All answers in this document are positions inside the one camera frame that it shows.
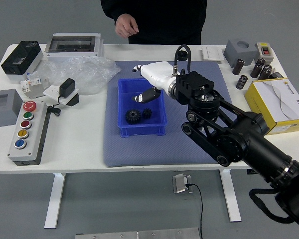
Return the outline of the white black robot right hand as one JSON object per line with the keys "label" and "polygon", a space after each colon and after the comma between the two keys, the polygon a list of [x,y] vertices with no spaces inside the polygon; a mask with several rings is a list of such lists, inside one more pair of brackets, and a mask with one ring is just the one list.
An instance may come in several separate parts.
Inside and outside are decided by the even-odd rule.
{"label": "white black robot right hand", "polygon": [[145,104],[153,101],[160,96],[161,90],[175,99],[176,76],[179,74],[177,65],[172,66],[167,61],[155,62],[136,65],[133,72],[136,71],[140,71],[141,76],[152,85],[152,88],[134,97],[136,102]]}

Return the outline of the person's right hand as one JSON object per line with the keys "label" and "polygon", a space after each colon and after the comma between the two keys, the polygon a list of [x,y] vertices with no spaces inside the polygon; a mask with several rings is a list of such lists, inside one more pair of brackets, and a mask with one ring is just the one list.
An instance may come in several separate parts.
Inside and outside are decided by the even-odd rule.
{"label": "person's right hand", "polygon": [[128,38],[139,33],[135,18],[127,13],[121,14],[115,23],[115,32],[122,38]]}

